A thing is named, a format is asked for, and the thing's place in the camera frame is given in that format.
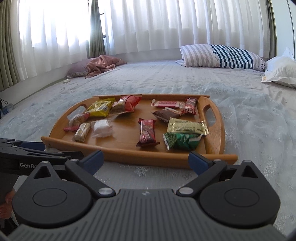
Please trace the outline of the person left hand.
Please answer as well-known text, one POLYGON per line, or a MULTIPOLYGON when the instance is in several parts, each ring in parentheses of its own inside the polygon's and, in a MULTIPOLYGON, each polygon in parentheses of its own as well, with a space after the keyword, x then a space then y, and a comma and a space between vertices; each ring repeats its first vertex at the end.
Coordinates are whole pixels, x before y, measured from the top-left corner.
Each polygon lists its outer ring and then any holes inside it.
POLYGON ((13 212, 12 209, 12 199, 15 195, 15 190, 11 190, 9 193, 5 196, 5 201, 0 205, 0 218, 1 219, 9 219, 11 218, 11 214, 13 212))

